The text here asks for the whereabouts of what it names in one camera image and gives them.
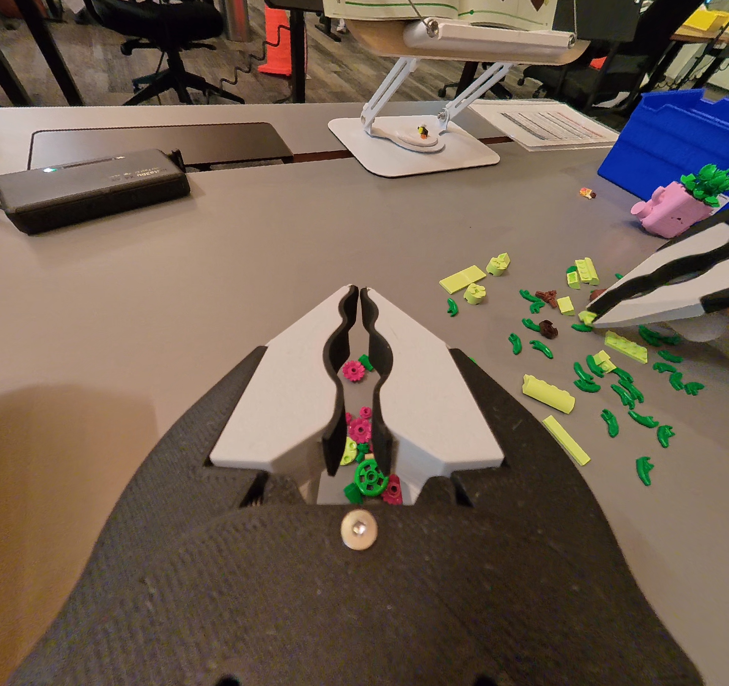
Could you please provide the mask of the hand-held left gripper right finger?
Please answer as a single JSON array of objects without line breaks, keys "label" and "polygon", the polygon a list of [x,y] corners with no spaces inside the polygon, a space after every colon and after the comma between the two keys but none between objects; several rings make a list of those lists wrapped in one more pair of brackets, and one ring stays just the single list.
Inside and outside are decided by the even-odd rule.
[{"label": "hand-held left gripper right finger", "polygon": [[372,444],[380,467],[399,477],[404,504],[432,477],[501,466],[502,449],[451,349],[377,291],[362,289],[360,301],[380,377]]}]

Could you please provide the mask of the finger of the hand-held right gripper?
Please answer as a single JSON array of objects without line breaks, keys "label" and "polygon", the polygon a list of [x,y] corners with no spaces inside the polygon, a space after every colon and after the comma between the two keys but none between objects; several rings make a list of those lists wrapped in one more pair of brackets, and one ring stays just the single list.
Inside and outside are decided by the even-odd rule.
[{"label": "finger of the hand-held right gripper", "polygon": [[645,264],[647,272],[670,262],[676,258],[727,258],[728,260],[728,223],[727,214],[715,214],[706,220],[698,222],[695,226],[659,248],[655,253],[627,273],[624,278],[616,281],[620,283],[641,264]]},{"label": "finger of the hand-held right gripper", "polygon": [[645,264],[590,303],[594,325],[631,326],[708,315],[703,296],[727,291],[725,257],[681,257],[647,272]]}]

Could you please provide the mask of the lime slope toy brick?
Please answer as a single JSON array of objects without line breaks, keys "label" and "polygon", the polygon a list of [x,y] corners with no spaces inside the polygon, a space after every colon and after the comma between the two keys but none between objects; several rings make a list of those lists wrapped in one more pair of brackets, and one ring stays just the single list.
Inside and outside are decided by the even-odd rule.
[{"label": "lime slope toy brick", "polygon": [[527,397],[536,399],[564,414],[570,414],[576,402],[569,391],[562,390],[529,374],[524,375],[522,392]]}]

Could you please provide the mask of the pink toy pot with plant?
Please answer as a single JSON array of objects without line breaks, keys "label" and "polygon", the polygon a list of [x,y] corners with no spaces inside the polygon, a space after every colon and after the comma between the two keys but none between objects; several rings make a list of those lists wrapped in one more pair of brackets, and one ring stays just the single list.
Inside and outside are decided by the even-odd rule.
[{"label": "pink toy pot with plant", "polygon": [[682,175],[679,181],[658,187],[649,201],[634,204],[631,214],[647,232],[670,239],[710,217],[720,207],[718,196],[727,189],[727,170],[707,164],[696,174]]}]

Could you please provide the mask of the green toy wheel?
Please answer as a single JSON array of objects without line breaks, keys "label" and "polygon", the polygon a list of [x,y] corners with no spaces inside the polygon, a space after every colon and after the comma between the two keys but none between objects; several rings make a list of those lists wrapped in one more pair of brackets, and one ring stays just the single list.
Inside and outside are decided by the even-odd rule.
[{"label": "green toy wheel", "polygon": [[384,474],[374,458],[360,462],[354,474],[353,482],[362,496],[380,496],[388,486],[388,475]]}]

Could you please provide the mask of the blue storage bin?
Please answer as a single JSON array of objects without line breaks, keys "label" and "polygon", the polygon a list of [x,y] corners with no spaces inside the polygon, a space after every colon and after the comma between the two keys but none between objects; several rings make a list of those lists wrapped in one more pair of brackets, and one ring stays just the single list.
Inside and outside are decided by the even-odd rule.
[{"label": "blue storage bin", "polygon": [[597,173],[643,200],[704,165],[728,167],[728,98],[702,89],[644,94]]}]

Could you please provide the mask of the narrow lime toy tile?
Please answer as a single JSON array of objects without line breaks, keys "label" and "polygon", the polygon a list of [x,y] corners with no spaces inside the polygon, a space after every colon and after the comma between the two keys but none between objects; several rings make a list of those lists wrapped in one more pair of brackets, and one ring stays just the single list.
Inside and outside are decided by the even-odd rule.
[{"label": "narrow lime toy tile", "polygon": [[590,456],[574,440],[567,430],[553,417],[542,420],[542,425],[548,430],[554,440],[571,456],[575,463],[584,466],[590,462]]}]

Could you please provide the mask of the large lime toy tile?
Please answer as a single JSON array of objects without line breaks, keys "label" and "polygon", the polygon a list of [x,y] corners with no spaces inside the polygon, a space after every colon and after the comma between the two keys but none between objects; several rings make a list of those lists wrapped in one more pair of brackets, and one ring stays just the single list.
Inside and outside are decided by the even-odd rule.
[{"label": "large lime toy tile", "polygon": [[472,265],[462,271],[458,271],[439,281],[440,286],[448,292],[455,294],[457,291],[467,288],[470,284],[476,283],[487,276],[487,271],[477,265]]}]

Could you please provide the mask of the scattered green leaf pieces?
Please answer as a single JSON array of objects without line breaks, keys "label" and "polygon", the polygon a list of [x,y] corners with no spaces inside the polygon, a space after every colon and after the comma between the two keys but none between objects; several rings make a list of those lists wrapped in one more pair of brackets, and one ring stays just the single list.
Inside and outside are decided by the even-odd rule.
[{"label": "scattered green leaf pieces", "polygon": [[[548,312],[552,315],[561,315],[567,321],[574,322],[570,326],[571,329],[573,329],[576,333],[592,335],[592,337],[590,338],[595,343],[599,343],[601,345],[599,351],[606,350],[606,352],[608,353],[608,347],[606,347],[604,344],[604,338],[598,338],[598,335],[596,336],[594,333],[596,331],[594,323],[591,327],[583,325],[580,322],[580,319],[578,318],[579,314],[576,311],[574,316],[563,316],[562,314],[560,314],[557,305],[557,298],[569,296],[569,294],[563,294],[562,291],[564,291],[564,289],[552,289],[551,286],[553,285],[554,284],[548,283],[546,284],[546,286],[549,286],[549,288],[545,289],[537,289],[536,287],[534,287],[532,290],[530,290],[529,288],[523,288],[519,290],[518,293],[520,297],[524,299],[524,303],[529,304],[529,316],[522,318],[521,323],[524,325],[524,329],[527,335],[531,334],[532,336],[525,340],[528,343],[525,344],[522,337],[514,330],[510,329],[510,334],[507,337],[507,341],[510,345],[510,349],[512,350],[513,355],[519,356],[520,354],[524,353],[525,348],[529,347],[536,352],[544,355],[545,359],[554,359],[553,349],[550,347],[550,345],[545,344],[545,342],[550,341],[553,345],[553,340],[557,339],[557,337],[553,340],[549,340],[544,338],[539,332],[539,323],[543,319],[547,319],[545,316],[540,316],[540,314],[542,314],[542,308],[547,308]],[[457,291],[455,294],[448,294],[448,315],[451,318],[457,316],[459,312],[455,296],[456,294],[463,294],[464,296],[464,290],[465,289]],[[657,345],[658,347],[660,347],[662,343],[679,343],[679,337],[677,335],[671,336],[659,332],[654,332],[645,326],[640,326],[639,331],[644,341],[648,342],[651,345]],[[667,449],[669,447],[671,439],[676,434],[673,426],[669,424],[661,424],[659,420],[645,414],[645,409],[641,410],[641,407],[644,405],[644,394],[641,390],[638,389],[638,387],[636,387],[633,376],[630,374],[629,371],[625,370],[622,367],[619,367],[614,362],[614,364],[616,365],[616,370],[613,370],[610,373],[601,373],[601,371],[594,367],[592,363],[588,362],[588,357],[598,353],[599,351],[595,353],[588,353],[586,355],[584,364],[582,362],[574,361],[574,363],[571,365],[572,373],[574,374],[574,380],[571,384],[574,385],[574,388],[569,387],[569,389],[565,390],[569,391],[573,397],[574,395],[572,393],[575,390],[580,390],[584,394],[597,395],[603,386],[609,386],[610,389],[612,389],[615,394],[619,396],[621,400],[620,404],[623,406],[625,411],[624,415],[629,416],[630,419],[634,420],[640,426],[651,430],[652,435],[658,441],[658,444],[661,445],[661,448],[663,450]],[[491,377],[487,375],[485,371],[483,371],[477,365],[476,361],[469,357],[468,359],[470,359],[470,362],[465,362],[461,359],[461,357],[463,356],[461,352],[457,353],[456,356],[458,357],[458,359],[456,360],[457,367],[465,374],[466,382],[468,383],[468,385],[471,386],[476,401],[480,408],[483,408],[482,412],[485,413],[488,422],[495,423],[497,419],[501,419],[499,416],[503,417],[505,420],[509,416],[515,418],[515,416],[518,417],[518,414],[525,412],[525,409],[521,405],[520,400],[513,398],[504,389],[502,389],[493,379],[491,379]],[[704,388],[704,385],[699,382],[685,382],[684,384],[681,381],[681,371],[676,368],[676,364],[670,364],[680,362],[681,359],[679,358],[679,356],[673,356],[669,354],[669,351],[667,350],[659,350],[659,356],[662,358],[662,361],[658,360],[658,362],[654,364],[653,369],[658,372],[670,372],[671,385],[675,389],[682,389],[687,394],[697,394],[699,390]],[[542,405],[545,410],[549,408],[550,411],[557,412],[562,416],[569,415],[564,414],[557,409],[553,409],[547,405],[544,405],[540,401],[537,402]],[[642,482],[642,484],[646,487],[650,487],[652,484],[651,473],[654,468],[655,464],[652,462],[649,455],[643,455],[636,458],[636,475],[638,479]]]}]

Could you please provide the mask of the laminated paper sheet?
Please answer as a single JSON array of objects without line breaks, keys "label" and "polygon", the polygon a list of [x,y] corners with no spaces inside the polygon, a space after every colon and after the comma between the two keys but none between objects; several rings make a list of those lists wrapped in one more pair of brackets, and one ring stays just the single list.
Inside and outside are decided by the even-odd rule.
[{"label": "laminated paper sheet", "polygon": [[554,100],[476,100],[470,108],[530,152],[607,149],[619,133]]}]

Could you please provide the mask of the small yellow background bin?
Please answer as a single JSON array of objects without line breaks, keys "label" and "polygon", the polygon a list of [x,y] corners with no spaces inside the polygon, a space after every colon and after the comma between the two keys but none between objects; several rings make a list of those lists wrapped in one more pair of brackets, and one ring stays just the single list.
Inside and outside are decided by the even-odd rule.
[{"label": "small yellow background bin", "polygon": [[717,33],[727,22],[727,11],[699,8],[685,20],[679,30],[686,33]]}]

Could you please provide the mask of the flat black power bank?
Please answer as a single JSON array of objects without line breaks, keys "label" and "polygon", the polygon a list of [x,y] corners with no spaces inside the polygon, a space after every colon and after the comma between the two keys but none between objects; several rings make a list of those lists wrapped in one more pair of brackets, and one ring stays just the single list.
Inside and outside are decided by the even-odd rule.
[{"label": "flat black power bank", "polygon": [[2,210],[26,235],[183,198],[189,192],[185,168],[157,149],[1,177]]}]

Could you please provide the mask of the orange traffic cone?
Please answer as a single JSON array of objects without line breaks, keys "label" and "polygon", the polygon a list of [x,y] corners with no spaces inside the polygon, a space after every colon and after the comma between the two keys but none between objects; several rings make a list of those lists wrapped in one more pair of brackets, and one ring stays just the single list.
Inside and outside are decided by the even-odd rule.
[{"label": "orange traffic cone", "polygon": [[265,7],[265,60],[259,73],[289,78],[292,75],[289,17],[283,9]]}]

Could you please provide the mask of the silver metal trash can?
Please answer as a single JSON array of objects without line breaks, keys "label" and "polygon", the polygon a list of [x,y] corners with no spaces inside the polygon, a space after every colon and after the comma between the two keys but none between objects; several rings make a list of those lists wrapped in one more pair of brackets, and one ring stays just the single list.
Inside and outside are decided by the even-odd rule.
[{"label": "silver metal trash can", "polygon": [[249,9],[247,0],[219,0],[225,21],[227,40],[250,42]]}]

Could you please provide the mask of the black office chair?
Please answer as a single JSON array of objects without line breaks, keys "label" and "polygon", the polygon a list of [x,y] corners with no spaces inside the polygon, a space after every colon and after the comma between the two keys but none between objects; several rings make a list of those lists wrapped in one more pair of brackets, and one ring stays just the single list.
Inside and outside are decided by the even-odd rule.
[{"label": "black office chair", "polygon": [[186,71],[181,51],[210,49],[206,39],[219,37],[223,18],[211,5],[199,0],[179,3],[158,3],[134,0],[84,0],[88,13],[102,27],[127,37],[120,47],[130,56],[134,49],[157,49],[167,58],[167,69],[133,79],[134,95],[125,106],[136,106],[163,92],[174,90],[181,103],[192,104],[189,89],[205,97],[216,95],[235,103],[245,100],[232,92],[216,87],[203,77]]}]

